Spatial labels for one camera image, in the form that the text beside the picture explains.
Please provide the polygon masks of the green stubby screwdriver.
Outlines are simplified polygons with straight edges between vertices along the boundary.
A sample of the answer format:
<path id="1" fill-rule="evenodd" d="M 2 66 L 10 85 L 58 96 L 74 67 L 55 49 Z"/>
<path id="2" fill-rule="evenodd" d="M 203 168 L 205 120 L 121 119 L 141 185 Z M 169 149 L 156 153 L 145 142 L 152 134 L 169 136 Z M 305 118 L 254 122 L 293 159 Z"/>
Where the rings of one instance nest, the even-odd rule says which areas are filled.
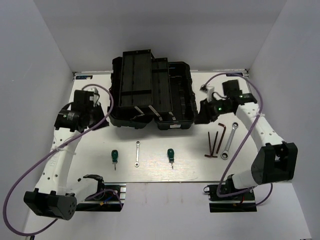
<path id="1" fill-rule="evenodd" d="M 116 165 L 118 163 L 119 152 L 114 149 L 111 151 L 112 164 L 114 165 L 114 170 L 117 169 Z"/>
<path id="2" fill-rule="evenodd" d="M 175 157 L 175 152 L 172 148 L 169 148 L 167 150 L 167 157 L 169 159 L 169 163 L 171 164 L 171 168 L 174 169 L 174 157 Z"/>

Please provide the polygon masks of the large silver ratchet wrench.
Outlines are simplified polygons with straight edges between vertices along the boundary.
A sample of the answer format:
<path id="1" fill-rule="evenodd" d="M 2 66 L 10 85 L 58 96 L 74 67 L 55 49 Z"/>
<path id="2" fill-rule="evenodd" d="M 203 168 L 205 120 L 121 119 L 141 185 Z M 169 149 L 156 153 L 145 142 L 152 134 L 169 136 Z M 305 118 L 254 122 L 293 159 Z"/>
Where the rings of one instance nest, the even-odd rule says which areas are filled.
<path id="1" fill-rule="evenodd" d="M 239 126 L 239 124 L 237 122 L 232 123 L 232 128 L 231 128 L 229 138 L 227 140 L 227 143 L 225 145 L 223 152 L 220 155 L 223 160 L 227 160 L 229 158 L 229 150 L 230 150 L 230 147 L 231 147 L 231 144 L 232 144 L 232 141 L 233 141 L 233 138 L 234 138 L 234 135 L 235 135 L 235 132 L 236 132 L 238 126 Z"/>

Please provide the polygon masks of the black plastic toolbox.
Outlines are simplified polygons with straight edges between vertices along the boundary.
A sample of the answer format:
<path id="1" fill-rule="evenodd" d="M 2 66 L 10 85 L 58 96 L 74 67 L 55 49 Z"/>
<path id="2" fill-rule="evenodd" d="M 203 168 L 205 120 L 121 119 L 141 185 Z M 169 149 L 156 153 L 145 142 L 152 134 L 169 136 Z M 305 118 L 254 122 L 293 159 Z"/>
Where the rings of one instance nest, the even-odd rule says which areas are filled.
<path id="1" fill-rule="evenodd" d="M 143 129 L 155 121 L 165 131 L 194 123 L 198 111 L 187 63 L 155 58 L 149 49 L 124 51 L 112 60 L 110 79 L 112 125 Z"/>

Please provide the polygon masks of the small silver ratchet wrench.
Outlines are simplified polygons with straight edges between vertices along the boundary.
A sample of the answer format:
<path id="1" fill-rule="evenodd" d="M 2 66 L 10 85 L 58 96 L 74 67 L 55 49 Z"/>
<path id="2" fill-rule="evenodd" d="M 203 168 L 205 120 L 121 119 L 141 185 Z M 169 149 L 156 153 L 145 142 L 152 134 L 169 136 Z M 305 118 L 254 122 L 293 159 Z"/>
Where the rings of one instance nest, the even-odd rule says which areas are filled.
<path id="1" fill-rule="evenodd" d="M 138 168 L 139 167 L 139 156 L 140 156 L 140 141 L 137 141 L 136 142 L 136 157 L 135 157 L 135 164 L 134 164 L 134 166 L 136 167 L 136 168 Z"/>

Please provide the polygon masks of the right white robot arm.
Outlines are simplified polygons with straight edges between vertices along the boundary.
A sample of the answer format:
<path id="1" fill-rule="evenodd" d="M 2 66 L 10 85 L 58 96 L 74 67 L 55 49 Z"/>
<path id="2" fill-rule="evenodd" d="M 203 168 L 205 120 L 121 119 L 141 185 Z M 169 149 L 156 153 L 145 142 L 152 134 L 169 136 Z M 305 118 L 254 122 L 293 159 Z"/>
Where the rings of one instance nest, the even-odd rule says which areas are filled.
<path id="1" fill-rule="evenodd" d="M 292 180 L 298 156 L 297 146 L 286 142 L 274 131 L 261 113 L 262 103 L 252 93 L 240 90 L 238 80 L 225 81 L 222 88 L 224 97 L 216 99 L 213 88 L 201 86 L 207 97 L 200 102 L 195 124 L 209 124 L 220 115 L 233 113 L 248 130 L 245 139 L 253 139 L 257 155 L 249 169 L 231 175 L 223 173 L 225 184 L 218 185 L 216 195 L 236 200 L 256 186 Z"/>

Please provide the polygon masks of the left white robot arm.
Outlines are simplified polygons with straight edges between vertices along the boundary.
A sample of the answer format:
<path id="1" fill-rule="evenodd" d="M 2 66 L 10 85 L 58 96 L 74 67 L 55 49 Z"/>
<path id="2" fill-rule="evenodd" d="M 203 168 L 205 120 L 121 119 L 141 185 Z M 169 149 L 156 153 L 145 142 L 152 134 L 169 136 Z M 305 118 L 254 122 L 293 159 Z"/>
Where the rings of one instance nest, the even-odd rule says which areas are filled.
<path id="1" fill-rule="evenodd" d="M 24 194 L 24 203 L 38 216 L 70 220 L 77 205 L 87 197 L 99 200 L 105 196 L 104 179 L 87 174 L 71 186 L 67 178 L 82 133 L 97 123 L 109 126 L 105 119 L 100 94 L 95 87 L 76 90 L 73 101 L 65 105 L 54 124 L 53 154 L 48 158 L 42 175 L 33 191 Z"/>

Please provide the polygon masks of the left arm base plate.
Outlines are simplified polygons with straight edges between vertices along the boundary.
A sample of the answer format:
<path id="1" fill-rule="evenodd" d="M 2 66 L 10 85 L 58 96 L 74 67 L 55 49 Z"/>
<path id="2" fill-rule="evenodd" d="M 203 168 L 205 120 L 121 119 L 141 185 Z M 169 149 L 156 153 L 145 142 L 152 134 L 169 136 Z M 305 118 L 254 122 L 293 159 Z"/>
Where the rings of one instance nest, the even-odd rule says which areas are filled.
<path id="1" fill-rule="evenodd" d="M 76 207 L 77 212 L 120 212 L 125 204 L 126 183 L 105 183 L 108 189 L 89 200 L 79 203 Z"/>

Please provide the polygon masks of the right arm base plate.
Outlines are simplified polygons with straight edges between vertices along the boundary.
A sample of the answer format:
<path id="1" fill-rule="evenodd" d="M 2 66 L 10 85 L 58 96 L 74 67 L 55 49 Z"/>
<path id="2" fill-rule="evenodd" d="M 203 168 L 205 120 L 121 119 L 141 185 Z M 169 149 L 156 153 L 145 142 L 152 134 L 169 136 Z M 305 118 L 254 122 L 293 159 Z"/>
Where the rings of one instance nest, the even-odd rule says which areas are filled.
<path id="1" fill-rule="evenodd" d="M 256 198 L 253 190 L 236 196 L 219 198 L 218 184 L 210 184 L 203 188 L 208 195 L 210 213 L 250 213 L 257 212 Z"/>

